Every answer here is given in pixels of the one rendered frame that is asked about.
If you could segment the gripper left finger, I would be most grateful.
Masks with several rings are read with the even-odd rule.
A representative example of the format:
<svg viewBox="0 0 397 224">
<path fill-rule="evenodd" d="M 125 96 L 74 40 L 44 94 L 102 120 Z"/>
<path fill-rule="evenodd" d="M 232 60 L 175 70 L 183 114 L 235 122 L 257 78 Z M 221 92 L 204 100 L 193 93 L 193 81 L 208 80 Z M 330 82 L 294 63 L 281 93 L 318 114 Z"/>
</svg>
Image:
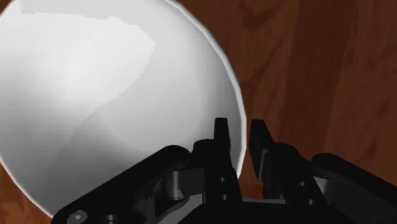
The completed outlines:
<svg viewBox="0 0 397 224">
<path fill-rule="evenodd" d="M 170 145 L 133 165 L 55 213 L 51 224 L 159 224 L 201 195 L 201 207 L 240 202 L 232 167 L 226 118 L 214 121 L 214 136 L 193 150 Z"/>
</svg>

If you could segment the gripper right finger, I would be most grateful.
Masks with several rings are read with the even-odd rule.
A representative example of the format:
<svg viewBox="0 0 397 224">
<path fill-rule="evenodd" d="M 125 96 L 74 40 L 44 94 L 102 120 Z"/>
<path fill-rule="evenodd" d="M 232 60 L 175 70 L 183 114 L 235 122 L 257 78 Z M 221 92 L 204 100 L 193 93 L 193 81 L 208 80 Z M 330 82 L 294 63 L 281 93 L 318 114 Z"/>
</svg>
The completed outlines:
<svg viewBox="0 0 397 224">
<path fill-rule="evenodd" d="M 397 224 L 397 186 L 331 153 L 307 160 L 251 121 L 249 152 L 265 199 L 284 199 L 291 224 Z"/>
</svg>

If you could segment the white bowl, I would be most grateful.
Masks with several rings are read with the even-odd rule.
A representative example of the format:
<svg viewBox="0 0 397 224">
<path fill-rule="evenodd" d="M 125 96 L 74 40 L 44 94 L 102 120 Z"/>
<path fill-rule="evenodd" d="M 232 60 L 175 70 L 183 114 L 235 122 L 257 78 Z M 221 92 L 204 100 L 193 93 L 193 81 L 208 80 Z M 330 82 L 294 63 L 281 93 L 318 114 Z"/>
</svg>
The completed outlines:
<svg viewBox="0 0 397 224">
<path fill-rule="evenodd" d="M 226 54 L 176 0 L 10 0 L 0 13 L 0 163 L 48 216 L 164 146 L 246 113 Z"/>
</svg>

